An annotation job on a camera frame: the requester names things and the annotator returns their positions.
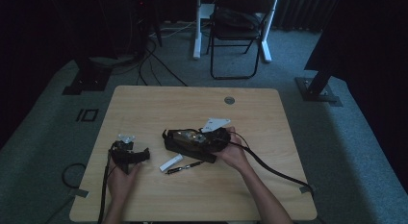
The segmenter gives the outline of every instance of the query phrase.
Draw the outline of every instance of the black pen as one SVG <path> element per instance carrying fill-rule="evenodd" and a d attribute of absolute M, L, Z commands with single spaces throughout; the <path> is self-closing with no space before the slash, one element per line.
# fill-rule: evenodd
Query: black pen
<path fill-rule="evenodd" d="M 188 165 L 185 165 L 185 166 L 182 166 L 182 167 L 172 168 L 172 169 L 169 169 L 166 174 L 172 174 L 172 173 L 181 171 L 183 169 L 193 168 L 193 167 L 198 166 L 198 165 L 200 165 L 202 163 L 204 163 L 204 162 L 196 162 L 196 163 L 188 164 Z"/>

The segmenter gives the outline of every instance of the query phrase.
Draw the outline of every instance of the wooden table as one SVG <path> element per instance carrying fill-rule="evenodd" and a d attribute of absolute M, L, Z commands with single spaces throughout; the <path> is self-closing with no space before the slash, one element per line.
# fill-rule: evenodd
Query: wooden table
<path fill-rule="evenodd" d="M 233 97 L 228 105 L 225 97 Z M 259 214 L 241 176 L 223 161 L 203 163 L 172 175 L 159 167 L 177 154 L 165 149 L 165 129 L 202 128 L 209 117 L 229 118 L 228 126 L 270 167 L 306 182 L 279 93 L 270 88 L 117 87 L 89 158 L 70 218 L 98 218 L 108 149 L 119 134 L 135 135 L 135 152 L 149 148 L 124 220 L 130 221 L 245 221 Z M 266 171 L 247 155 L 255 171 L 276 195 L 293 220 L 311 220 L 317 212 L 310 193 L 298 184 Z M 178 165 L 197 162 L 185 157 Z M 106 206 L 110 202 L 107 192 Z"/>

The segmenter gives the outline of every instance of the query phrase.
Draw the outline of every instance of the hand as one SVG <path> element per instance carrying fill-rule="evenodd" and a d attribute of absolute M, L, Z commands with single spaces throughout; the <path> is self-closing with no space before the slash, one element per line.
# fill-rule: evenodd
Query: hand
<path fill-rule="evenodd" d="M 112 173 L 108 177 L 108 187 L 111 193 L 112 203 L 123 205 L 126 202 L 127 197 L 134 187 L 140 166 L 141 163 L 136 164 L 129 175 L 127 175 L 117 167 L 114 160 L 111 159 L 109 168 Z"/>
<path fill-rule="evenodd" d="M 231 142 L 237 143 L 241 145 L 241 140 L 235 135 L 235 127 L 227 127 L 227 132 L 231 135 Z M 237 169 L 238 171 L 242 171 L 247 167 L 250 167 L 248 159 L 242 149 L 242 147 L 228 144 L 222 151 L 213 153 L 217 157 L 223 159 L 228 165 Z"/>

